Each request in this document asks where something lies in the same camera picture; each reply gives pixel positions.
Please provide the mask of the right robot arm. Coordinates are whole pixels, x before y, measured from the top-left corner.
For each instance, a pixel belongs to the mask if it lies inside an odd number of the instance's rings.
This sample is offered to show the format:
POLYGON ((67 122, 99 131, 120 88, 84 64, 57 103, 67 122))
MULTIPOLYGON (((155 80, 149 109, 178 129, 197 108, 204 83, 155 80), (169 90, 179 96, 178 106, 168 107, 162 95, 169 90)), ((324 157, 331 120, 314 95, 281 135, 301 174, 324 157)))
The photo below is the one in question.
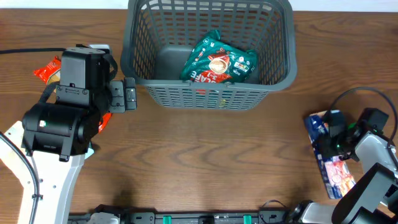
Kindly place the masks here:
POLYGON ((378 210, 383 204, 397 213, 396 147, 382 131, 388 117, 365 108, 352 124, 339 110, 304 119, 328 196, 338 203, 304 201, 290 211, 286 223, 397 223, 397 217, 378 210))

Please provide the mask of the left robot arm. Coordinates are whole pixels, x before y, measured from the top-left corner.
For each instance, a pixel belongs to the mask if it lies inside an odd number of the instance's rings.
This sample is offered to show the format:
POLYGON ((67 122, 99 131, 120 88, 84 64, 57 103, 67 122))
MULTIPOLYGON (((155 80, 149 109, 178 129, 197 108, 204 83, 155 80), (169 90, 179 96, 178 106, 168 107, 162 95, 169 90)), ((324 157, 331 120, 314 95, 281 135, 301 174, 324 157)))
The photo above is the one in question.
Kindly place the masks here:
POLYGON ((24 191, 19 223, 66 223, 91 139, 108 113, 134 110, 133 78, 117 80, 108 45, 62 50, 60 79, 1 134, 1 159, 24 191))

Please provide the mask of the green Nescafe coffee bag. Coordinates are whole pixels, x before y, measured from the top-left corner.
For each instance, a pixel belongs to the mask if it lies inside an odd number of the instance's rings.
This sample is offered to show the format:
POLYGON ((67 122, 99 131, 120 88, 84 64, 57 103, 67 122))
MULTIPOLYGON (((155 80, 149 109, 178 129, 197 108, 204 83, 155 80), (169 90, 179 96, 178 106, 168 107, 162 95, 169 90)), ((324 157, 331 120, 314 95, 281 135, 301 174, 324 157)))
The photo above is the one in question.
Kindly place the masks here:
POLYGON ((255 51, 243 51, 225 44, 220 31, 212 30, 193 48, 180 79, 198 83, 242 83, 256 67, 255 51))

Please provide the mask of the blue Kleenex tissue pack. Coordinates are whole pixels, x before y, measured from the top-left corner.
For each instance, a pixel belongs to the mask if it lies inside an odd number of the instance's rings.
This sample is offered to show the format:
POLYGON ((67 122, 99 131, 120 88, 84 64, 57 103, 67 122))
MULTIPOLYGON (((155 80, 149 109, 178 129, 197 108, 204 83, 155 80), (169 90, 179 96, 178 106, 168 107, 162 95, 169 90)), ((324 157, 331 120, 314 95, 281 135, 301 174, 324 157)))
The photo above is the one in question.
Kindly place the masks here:
POLYGON ((354 177, 351 175, 345 161, 341 161, 339 156, 325 157, 321 154, 319 146, 315 141, 322 136, 328 136, 328 123, 324 123, 322 118, 326 111, 313 113, 303 121, 308 136, 313 147, 313 153, 317 160, 323 183, 330 199, 341 199, 355 185, 354 177))

